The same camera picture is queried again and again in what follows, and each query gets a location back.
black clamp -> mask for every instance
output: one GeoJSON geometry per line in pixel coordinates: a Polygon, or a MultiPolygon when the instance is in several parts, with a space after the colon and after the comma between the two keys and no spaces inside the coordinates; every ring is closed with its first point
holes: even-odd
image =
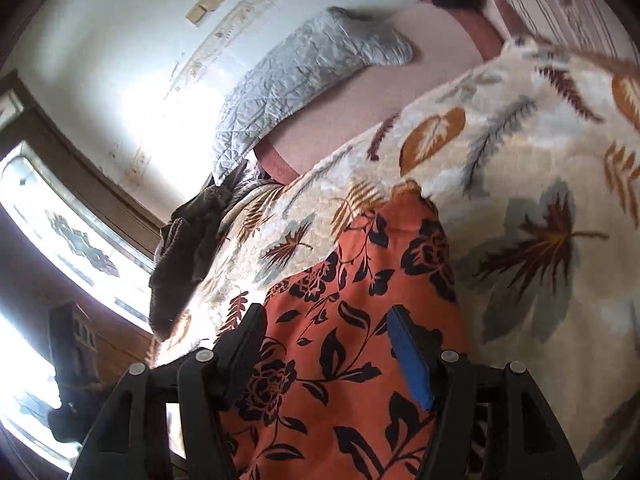
{"type": "Polygon", "coordinates": [[[417,480],[465,478],[478,404],[489,410],[482,480],[582,480],[556,416],[523,364],[473,364],[443,350],[439,331],[414,324],[396,307],[387,326],[412,397],[437,412],[417,480]]]}
{"type": "Polygon", "coordinates": [[[254,303],[213,350],[196,349],[153,370],[132,364],[92,425],[70,480],[173,480],[171,402],[180,403],[190,480],[236,480],[218,412],[229,410],[246,387],[266,327],[266,312],[254,303]]]}

leaf-patterned blanket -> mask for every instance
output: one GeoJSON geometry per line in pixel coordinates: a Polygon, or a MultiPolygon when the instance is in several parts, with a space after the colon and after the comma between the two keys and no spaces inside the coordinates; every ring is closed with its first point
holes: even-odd
{"type": "Polygon", "coordinates": [[[236,327],[413,180],[440,210],[470,357],[526,363],[585,478],[612,478],[640,442],[638,150],[640,82],[531,40],[507,44],[239,204],[156,364],[236,327]]]}

bright window light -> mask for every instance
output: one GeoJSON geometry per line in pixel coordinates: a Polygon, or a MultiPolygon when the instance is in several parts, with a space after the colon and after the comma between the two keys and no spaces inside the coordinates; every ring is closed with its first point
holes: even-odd
{"type": "Polygon", "coordinates": [[[7,126],[17,116],[24,107],[13,90],[9,90],[0,96],[0,130],[7,126]]]}
{"type": "Polygon", "coordinates": [[[135,325],[148,325],[153,262],[93,215],[26,142],[0,162],[0,204],[57,268],[135,325]]]}
{"type": "Polygon", "coordinates": [[[47,412],[60,407],[53,366],[0,316],[0,422],[41,457],[71,472],[80,445],[53,438],[47,412]]]}

pink fabric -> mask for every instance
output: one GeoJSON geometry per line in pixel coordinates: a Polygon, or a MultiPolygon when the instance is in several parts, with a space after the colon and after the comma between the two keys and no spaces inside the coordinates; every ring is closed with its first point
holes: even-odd
{"type": "MultiPolygon", "coordinates": [[[[414,60],[364,69],[279,124],[262,140],[262,148],[272,146],[293,172],[305,173],[415,98],[497,56],[502,47],[498,33],[481,14],[470,13],[472,17],[454,18],[417,2],[393,15],[389,22],[413,43],[414,60]],[[471,35],[465,27],[473,29],[471,35]],[[482,44],[482,52],[476,43],[482,44]]],[[[270,169],[268,160],[257,157],[269,174],[282,169],[281,164],[270,169]]]]}
{"type": "Polygon", "coordinates": [[[254,147],[255,158],[263,170],[281,184],[290,184],[300,175],[280,156],[268,139],[263,139],[254,147]]]}
{"type": "Polygon", "coordinates": [[[527,25],[507,0],[486,0],[482,13],[504,40],[530,34],[527,25]]]}

brown towel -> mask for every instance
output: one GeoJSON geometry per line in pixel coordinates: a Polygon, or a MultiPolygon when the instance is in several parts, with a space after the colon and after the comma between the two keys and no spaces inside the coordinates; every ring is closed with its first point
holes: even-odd
{"type": "Polygon", "coordinates": [[[174,320],[209,272],[218,227],[231,197],[224,186],[206,187],[176,209],[170,222],[160,229],[156,268],[149,279],[149,325],[160,341],[171,335],[174,320]]]}

